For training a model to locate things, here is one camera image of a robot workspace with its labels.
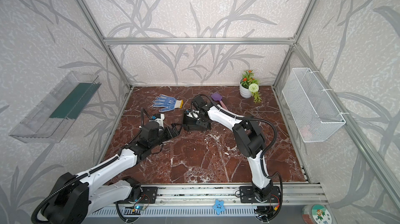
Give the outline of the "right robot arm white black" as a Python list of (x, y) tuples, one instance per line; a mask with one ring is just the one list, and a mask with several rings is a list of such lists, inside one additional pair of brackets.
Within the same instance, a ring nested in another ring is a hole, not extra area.
[[(191, 103), (191, 114), (198, 125), (211, 121), (217, 122), (232, 131), (236, 146), (242, 155), (247, 157), (252, 173), (252, 186), (257, 201), (266, 202), (273, 190), (272, 178), (279, 173), (270, 175), (267, 170), (265, 154), (277, 140), (277, 129), (269, 121), (252, 116), (237, 115), (218, 105), (211, 97), (200, 94)], [(273, 130), (273, 138), (266, 144), (266, 137), (259, 123), (265, 123)]]

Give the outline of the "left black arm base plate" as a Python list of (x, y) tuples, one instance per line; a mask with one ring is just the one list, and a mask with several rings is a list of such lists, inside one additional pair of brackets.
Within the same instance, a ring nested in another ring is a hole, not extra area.
[(145, 186), (141, 188), (140, 194), (132, 201), (135, 204), (155, 204), (158, 187)]

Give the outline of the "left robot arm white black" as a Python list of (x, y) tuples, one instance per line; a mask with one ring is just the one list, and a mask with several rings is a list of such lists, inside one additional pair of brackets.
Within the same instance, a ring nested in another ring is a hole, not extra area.
[(139, 197), (140, 184), (132, 178), (106, 186), (113, 177), (144, 161), (152, 150), (180, 134), (177, 124), (161, 127), (156, 120), (146, 123), (138, 141), (122, 147), (116, 155), (76, 175), (60, 176), (50, 194), (31, 215), (34, 224), (80, 224), (93, 212), (115, 202)]

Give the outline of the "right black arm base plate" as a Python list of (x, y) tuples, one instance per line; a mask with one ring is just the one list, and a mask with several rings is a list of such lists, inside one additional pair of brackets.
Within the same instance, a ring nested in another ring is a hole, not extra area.
[(254, 189), (252, 186), (240, 186), (239, 187), (239, 197), (241, 203), (273, 203), (279, 204), (281, 202), (282, 193), (279, 186), (273, 186), (271, 193), (267, 196), (265, 200), (259, 201), (256, 198)]

